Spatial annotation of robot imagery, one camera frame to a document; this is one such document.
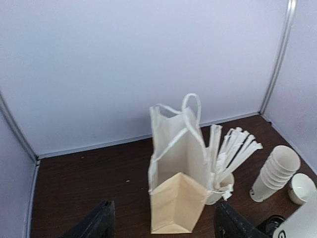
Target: white partition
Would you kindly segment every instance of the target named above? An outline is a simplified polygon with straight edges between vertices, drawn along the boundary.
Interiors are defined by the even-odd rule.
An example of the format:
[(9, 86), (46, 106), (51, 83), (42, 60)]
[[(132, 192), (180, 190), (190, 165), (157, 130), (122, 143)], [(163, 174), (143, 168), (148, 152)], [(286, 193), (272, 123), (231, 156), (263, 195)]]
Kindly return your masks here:
[(0, 113), (0, 237), (28, 237), (35, 165)]
[(317, 171), (317, 1), (298, 1), (284, 61), (265, 112)]
[(0, 86), (37, 154), (151, 133), (200, 95), (202, 122), (258, 112), (287, 1), (5, 1)]

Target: stack of cups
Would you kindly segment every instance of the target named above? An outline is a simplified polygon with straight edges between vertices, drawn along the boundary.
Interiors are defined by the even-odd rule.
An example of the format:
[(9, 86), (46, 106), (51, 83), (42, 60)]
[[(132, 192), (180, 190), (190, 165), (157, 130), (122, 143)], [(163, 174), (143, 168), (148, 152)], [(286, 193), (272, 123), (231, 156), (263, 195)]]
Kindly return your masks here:
[(276, 146), (250, 190), (251, 198), (263, 202), (283, 188), (301, 166), (299, 156), (287, 146)]

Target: wall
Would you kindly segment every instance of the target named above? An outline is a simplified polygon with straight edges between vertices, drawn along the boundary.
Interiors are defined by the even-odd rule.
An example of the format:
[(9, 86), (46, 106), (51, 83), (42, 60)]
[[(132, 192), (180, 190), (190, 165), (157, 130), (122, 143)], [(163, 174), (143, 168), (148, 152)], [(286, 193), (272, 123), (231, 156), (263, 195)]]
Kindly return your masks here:
[(0, 113), (0, 237), (26, 237), (34, 171)]
[(151, 133), (200, 95), (202, 122), (258, 112), (287, 1), (5, 1), (0, 85), (37, 154)]
[(317, 2), (298, 1), (265, 116), (317, 171)]

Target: dark wooden table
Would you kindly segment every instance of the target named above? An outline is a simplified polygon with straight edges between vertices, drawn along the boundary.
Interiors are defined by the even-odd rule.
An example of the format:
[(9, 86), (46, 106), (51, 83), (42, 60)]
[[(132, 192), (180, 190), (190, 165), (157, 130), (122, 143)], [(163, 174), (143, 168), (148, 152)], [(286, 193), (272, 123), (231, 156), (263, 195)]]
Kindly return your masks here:
[[(267, 217), (289, 217), (298, 205), (292, 203), (287, 188), (262, 203), (254, 202), (249, 190), (272, 149), (288, 143), (260, 116), (223, 123), (223, 134), (237, 126), (249, 131), (262, 143), (233, 174), (234, 192), (228, 202), (250, 222), (258, 225)], [(202, 129), (209, 138), (209, 128)], [(57, 237), (77, 224), (104, 199), (114, 200), (117, 238), (198, 237), (212, 238), (214, 206), (205, 206), (192, 234), (151, 235), (148, 195), (148, 166), (153, 152), (152, 140), (85, 151), (41, 162), (35, 191), (33, 238)], [(299, 172), (316, 175), (302, 161)]]

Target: beige paper bag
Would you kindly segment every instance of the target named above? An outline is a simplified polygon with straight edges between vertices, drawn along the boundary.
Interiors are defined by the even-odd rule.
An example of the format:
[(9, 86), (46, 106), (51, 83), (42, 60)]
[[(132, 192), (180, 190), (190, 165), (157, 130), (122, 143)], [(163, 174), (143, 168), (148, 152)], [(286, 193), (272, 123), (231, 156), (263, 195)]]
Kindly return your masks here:
[[(197, 118), (187, 107), (191, 96), (197, 100)], [(176, 115), (167, 118), (160, 108)], [(191, 233), (211, 194), (211, 162), (199, 128), (199, 98), (186, 95), (181, 112), (157, 105), (150, 113), (154, 145), (148, 172), (151, 231)]]

